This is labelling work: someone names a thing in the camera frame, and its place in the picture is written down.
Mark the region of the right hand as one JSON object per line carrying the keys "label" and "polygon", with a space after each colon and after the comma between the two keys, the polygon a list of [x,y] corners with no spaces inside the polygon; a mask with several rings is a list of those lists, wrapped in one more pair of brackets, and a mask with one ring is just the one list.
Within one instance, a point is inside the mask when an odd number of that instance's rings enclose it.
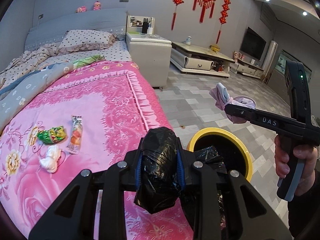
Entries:
{"label": "right hand", "polygon": [[[285,152],[281,148],[281,137],[278,135],[276,136],[274,143],[275,143],[275,163],[276,163],[276,174],[280,178],[285,178],[290,171],[288,166],[289,162],[289,154]],[[297,186],[295,191],[295,195],[301,196],[307,191],[311,189],[315,182],[315,167],[316,161],[318,157],[317,148],[309,145],[302,145],[297,146],[293,150],[293,154],[298,159],[305,160],[304,170],[300,179],[300,182]]]}

